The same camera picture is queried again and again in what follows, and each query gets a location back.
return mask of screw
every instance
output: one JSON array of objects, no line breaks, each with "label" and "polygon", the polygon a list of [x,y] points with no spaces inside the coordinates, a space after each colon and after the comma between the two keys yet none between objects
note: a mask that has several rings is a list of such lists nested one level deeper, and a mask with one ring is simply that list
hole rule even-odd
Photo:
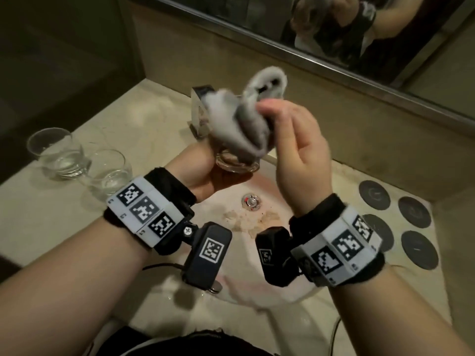
[{"label": "screw", "polygon": [[191,227],[185,227],[185,229],[183,230],[183,233],[185,234],[185,236],[190,236],[192,233],[193,233],[193,229]]}]

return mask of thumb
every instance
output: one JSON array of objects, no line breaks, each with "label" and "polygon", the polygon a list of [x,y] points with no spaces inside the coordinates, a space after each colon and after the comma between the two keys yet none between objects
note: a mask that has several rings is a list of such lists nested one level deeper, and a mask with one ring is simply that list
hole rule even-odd
[{"label": "thumb", "polygon": [[265,99],[256,104],[258,113],[274,121],[277,156],[287,163],[299,157],[288,101]]}]

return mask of wall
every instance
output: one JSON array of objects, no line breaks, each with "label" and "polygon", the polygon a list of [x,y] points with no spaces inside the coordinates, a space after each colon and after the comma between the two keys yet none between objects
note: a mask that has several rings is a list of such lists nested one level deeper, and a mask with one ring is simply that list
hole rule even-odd
[{"label": "wall", "polygon": [[454,328],[475,350],[475,188],[432,206]]},{"label": "wall", "polygon": [[146,77],[189,95],[212,84],[240,93],[258,70],[277,65],[288,100],[318,119],[333,158],[426,200],[475,182],[475,140],[348,89],[176,17],[129,3]]},{"label": "wall", "polygon": [[475,14],[405,89],[475,118]]}]

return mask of left hand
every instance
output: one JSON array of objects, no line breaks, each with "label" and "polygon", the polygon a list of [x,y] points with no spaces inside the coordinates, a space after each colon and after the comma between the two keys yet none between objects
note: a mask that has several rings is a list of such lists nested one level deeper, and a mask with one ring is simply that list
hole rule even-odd
[{"label": "left hand", "polygon": [[358,11],[359,0],[333,0],[332,15],[341,27],[351,24]]},{"label": "left hand", "polygon": [[252,173],[235,174],[219,168],[209,139],[189,145],[165,168],[193,192],[198,202],[252,178]]}]

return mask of mirror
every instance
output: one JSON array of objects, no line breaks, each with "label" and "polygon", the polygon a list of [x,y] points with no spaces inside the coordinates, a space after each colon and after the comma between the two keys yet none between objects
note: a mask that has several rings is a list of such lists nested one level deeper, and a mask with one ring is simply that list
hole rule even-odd
[{"label": "mirror", "polygon": [[475,0],[173,0],[475,118]]}]

